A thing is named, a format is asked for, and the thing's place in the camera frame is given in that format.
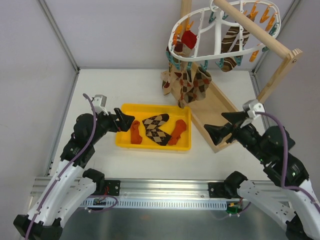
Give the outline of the grey argyle sock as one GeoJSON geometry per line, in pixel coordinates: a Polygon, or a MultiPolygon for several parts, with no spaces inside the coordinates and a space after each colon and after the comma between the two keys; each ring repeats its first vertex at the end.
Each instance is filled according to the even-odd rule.
{"type": "Polygon", "coordinates": [[[179,78],[180,97],[178,99],[178,106],[183,109],[186,104],[194,102],[197,99],[193,80],[191,78],[191,71],[185,70],[179,78]]]}
{"type": "Polygon", "coordinates": [[[186,103],[204,100],[206,91],[212,81],[211,75],[202,66],[198,67],[196,71],[187,70],[187,92],[184,96],[186,103]]]}

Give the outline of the teal clothes peg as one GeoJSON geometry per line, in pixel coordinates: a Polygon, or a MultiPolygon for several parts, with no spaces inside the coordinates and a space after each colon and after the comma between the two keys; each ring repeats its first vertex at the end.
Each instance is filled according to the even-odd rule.
{"type": "Polygon", "coordinates": [[[208,62],[209,62],[208,60],[205,60],[205,61],[204,61],[204,64],[200,64],[200,68],[201,68],[204,72],[207,71],[208,62]]]}
{"type": "Polygon", "coordinates": [[[166,49],[166,57],[169,61],[169,63],[171,63],[177,70],[181,70],[181,61],[175,57],[172,56],[171,52],[169,51],[169,49],[166,49]]]}
{"type": "Polygon", "coordinates": [[[187,70],[187,71],[191,71],[192,69],[193,69],[193,62],[192,62],[192,61],[189,61],[189,62],[187,63],[186,70],[187,70]]]}

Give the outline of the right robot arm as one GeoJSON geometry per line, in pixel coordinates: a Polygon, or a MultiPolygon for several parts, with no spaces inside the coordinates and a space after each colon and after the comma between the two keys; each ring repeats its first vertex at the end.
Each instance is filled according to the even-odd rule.
{"type": "Polygon", "coordinates": [[[213,197],[243,198],[254,204],[284,231],[289,240],[318,240],[320,238],[320,203],[313,191],[304,164],[289,150],[295,145],[281,122],[263,111],[224,112],[223,126],[205,124],[215,145],[224,137],[227,143],[239,142],[260,164],[263,172],[282,188],[291,207],[287,207],[261,192],[256,184],[238,171],[222,183],[209,183],[213,197]]]}

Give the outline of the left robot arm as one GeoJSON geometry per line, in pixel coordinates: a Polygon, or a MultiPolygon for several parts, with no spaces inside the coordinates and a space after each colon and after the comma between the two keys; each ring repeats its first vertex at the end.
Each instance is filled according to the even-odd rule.
{"type": "Polygon", "coordinates": [[[108,132],[127,132],[135,118],[115,108],[115,113],[84,113],[77,117],[70,140],[42,195],[27,214],[13,221],[26,240],[58,240],[69,218],[90,195],[105,190],[105,175],[85,169],[94,145],[108,132]]]}

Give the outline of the wooden hanger stand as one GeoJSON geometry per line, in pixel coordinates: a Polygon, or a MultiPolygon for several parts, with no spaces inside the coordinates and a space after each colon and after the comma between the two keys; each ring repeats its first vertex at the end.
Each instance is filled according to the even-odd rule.
{"type": "MultiPolygon", "coordinates": [[[[191,11],[191,4],[192,3],[189,0],[182,1],[180,18],[185,16],[187,13],[193,12],[191,11]]],[[[193,32],[195,35],[198,31],[199,20],[200,20],[200,16],[198,14],[191,18],[191,21],[194,21],[194,23],[190,31],[193,32]]],[[[223,27],[223,33],[222,33],[223,38],[226,35],[229,28],[230,27],[228,26],[223,27]]],[[[264,47],[261,50],[258,50],[246,55],[249,55],[250,61],[253,62],[256,59],[256,56],[259,52],[265,52],[265,51],[272,51],[272,50],[268,49],[267,47],[264,47]]],[[[214,52],[214,30],[211,29],[202,35],[198,53],[199,55],[203,56],[203,55],[211,55],[213,54],[213,52],[214,52]]],[[[177,43],[176,53],[183,57],[189,57],[192,54],[192,50],[180,41],[177,43]]],[[[284,79],[285,76],[289,73],[289,71],[293,68],[294,64],[301,57],[301,55],[302,55],[302,51],[296,48],[294,50],[288,49],[288,53],[284,58],[281,58],[279,56],[282,59],[282,63],[279,65],[279,67],[274,72],[274,74],[272,75],[268,83],[265,85],[265,87],[261,90],[261,92],[257,96],[257,100],[260,103],[264,103],[268,99],[268,97],[276,89],[276,87],[279,85],[282,79],[284,79]]],[[[216,64],[220,69],[223,65],[223,58],[213,59],[208,61],[216,61],[216,64]]],[[[200,64],[204,64],[204,62],[205,61],[194,61],[192,66],[193,69],[191,71],[195,72],[198,69],[198,67],[200,67],[200,64]]],[[[169,94],[172,94],[177,101],[180,98],[180,90],[181,90],[179,79],[174,81],[171,91],[169,93],[169,94]]],[[[236,106],[231,102],[231,100],[216,85],[216,83],[213,80],[211,81],[208,89],[206,90],[205,99],[196,100],[196,101],[187,103],[185,106],[188,106],[190,108],[192,113],[192,122],[207,142],[210,141],[210,136],[206,132],[204,128],[204,124],[206,123],[207,124],[224,124],[225,120],[223,119],[221,113],[235,112],[237,110],[236,106]]]]}

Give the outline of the white round sock hanger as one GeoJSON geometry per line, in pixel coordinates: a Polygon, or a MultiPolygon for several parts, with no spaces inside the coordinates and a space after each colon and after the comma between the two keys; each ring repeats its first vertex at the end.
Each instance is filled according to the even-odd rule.
{"type": "Polygon", "coordinates": [[[212,0],[208,7],[200,8],[181,17],[173,26],[168,49],[172,56],[183,62],[199,62],[216,60],[226,57],[243,56],[260,51],[267,47],[279,57],[285,58],[288,49],[276,38],[281,30],[282,20],[278,6],[269,0],[212,0]],[[176,53],[176,46],[172,45],[174,31],[179,24],[183,30],[181,38],[186,31],[187,20],[199,15],[197,27],[197,41],[191,50],[191,56],[182,56],[176,53]],[[221,53],[223,28],[240,27],[237,37],[240,41],[239,51],[221,53]],[[214,30],[213,54],[199,55],[201,37],[209,30],[214,30]]]}

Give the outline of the orange sock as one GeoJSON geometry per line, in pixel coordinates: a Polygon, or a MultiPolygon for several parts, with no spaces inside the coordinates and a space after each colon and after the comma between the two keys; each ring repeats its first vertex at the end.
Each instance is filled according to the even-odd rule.
{"type": "Polygon", "coordinates": [[[140,145],[142,143],[143,138],[139,132],[140,122],[138,120],[134,120],[130,127],[130,142],[131,144],[140,145]]]}
{"type": "Polygon", "coordinates": [[[169,146],[176,145],[178,140],[181,138],[181,134],[187,130],[187,124],[184,120],[179,119],[175,122],[175,127],[171,133],[171,138],[168,141],[169,146]]]}

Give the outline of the yellow plastic tray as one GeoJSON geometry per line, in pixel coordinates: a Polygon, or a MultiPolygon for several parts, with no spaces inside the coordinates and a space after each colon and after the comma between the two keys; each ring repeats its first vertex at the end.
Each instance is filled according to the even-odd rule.
{"type": "Polygon", "coordinates": [[[189,107],[125,103],[121,110],[134,116],[127,132],[116,134],[122,148],[188,151],[192,146],[192,121],[189,107]]]}

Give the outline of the brown striped sock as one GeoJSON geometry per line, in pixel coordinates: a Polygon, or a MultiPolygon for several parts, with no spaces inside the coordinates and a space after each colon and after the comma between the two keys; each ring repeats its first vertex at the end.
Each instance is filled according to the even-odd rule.
{"type": "MultiPolygon", "coordinates": [[[[237,38],[240,33],[240,27],[231,26],[226,32],[221,42],[221,53],[231,53],[240,50],[240,40],[237,38]]],[[[235,67],[240,66],[243,56],[229,56],[223,58],[221,70],[223,72],[230,72],[235,67]]]]}

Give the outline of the red cuffed hanging sock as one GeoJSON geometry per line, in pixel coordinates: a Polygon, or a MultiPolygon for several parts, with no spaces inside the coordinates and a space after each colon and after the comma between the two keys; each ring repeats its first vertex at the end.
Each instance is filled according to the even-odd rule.
{"type": "Polygon", "coordinates": [[[197,43],[197,35],[192,31],[187,30],[181,37],[181,42],[185,44],[189,49],[193,49],[197,43]]]}

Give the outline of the orange clothes peg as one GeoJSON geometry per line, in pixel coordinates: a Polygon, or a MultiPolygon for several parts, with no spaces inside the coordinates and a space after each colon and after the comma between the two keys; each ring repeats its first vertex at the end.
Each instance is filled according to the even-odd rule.
{"type": "Polygon", "coordinates": [[[186,31],[189,31],[191,29],[191,27],[193,26],[194,24],[194,21],[190,22],[189,19],[187,20],[187,23],[186,23],[186,28],[185,30],[186,31]]]}
{"type": "Polygon", "coordinates": [[[172,37],[172,45],[173,46],[177,46],[177,43],[181,41],[181,37],[180,37],[180,34],[183,30],[183,26],[182,24],[179,24],[175,31],[173,32],[173,37],[172,37]]]}

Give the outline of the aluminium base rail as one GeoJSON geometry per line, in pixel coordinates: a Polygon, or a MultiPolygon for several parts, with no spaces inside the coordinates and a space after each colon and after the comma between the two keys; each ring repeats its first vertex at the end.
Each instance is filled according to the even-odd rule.
{"type": "Polygon", "coordinates": [[[108,196],[97,204],[93,197],[84,200],[81,207],[109,207],[118,199],[117,208],[226,210],[228,203],[246,206],[239,197],[227,199],[215,193],[214,180],[169,180],[110,178],[106,181],[108,196]]]}

